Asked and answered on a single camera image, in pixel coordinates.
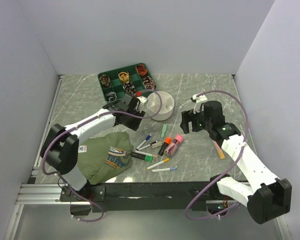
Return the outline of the white round pen holder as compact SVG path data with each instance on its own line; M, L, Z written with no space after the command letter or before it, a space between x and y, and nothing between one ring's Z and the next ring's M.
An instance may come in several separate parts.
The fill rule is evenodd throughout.
M146 114L153 116L152 119L155 121L165 121L170 118L173 113L175 100L168 92L158 91L157 93L160 95L162 101L160 112L153 116L160 107L160 98L157 94L151 93L147 97Z

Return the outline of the white marker blue cap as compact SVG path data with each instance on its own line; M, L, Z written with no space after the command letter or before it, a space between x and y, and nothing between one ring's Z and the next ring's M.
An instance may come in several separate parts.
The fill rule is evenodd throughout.
M137 147L136 150L140 149L150 138L152 137L151 134L149 134Z

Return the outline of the white marker black cap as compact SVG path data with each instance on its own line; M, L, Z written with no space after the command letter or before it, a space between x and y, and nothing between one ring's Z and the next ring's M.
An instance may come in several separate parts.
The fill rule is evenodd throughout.
M150 144L147 144L147 145L145 145L145 146L142 146L142 147L140 147L140 148L137 148L136 150L140 151L140 150L146 149L146 148L151 147L152 145L154 145L154 144L156 144L156 143L158 143L157 140L151 142Z

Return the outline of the black marker green cap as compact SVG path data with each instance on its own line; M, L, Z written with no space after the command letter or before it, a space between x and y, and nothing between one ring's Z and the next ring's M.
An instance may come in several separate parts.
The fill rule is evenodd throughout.
M153 160L152 156L141 154L141 153L137 153L137 152L131 152L130 155L133 158L137 158L139 160L144 160L144 161L147 161L147 162L151 162Z

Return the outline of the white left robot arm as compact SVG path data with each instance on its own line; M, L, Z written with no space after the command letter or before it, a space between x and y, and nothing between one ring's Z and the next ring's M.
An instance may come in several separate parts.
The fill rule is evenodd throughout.
M80 144L117 125L136 131L145 115L146 102L144 96L127 93L117 102L104 105L95 114L76 123L53 125L40 151L42 172L47 176L61 176L72 187L72 195L78 201L86 200L90 188L87 186L87 178L77 165Z

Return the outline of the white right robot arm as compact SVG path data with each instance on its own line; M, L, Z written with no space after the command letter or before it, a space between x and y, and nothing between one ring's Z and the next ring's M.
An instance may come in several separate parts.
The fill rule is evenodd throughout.
M198 111L183 111L180 127L185 134L190 132L190 127L193 132L207 131L209 137L233 159L233 165L238 166L249 183L245 185L224 172L212 177L193 198L194 201L204 193L209 193L214 199L228 196L247 207L258 224L290 212L292 184L286 178L280 179L262 163L239 129L226 122L219 101L206 101Z

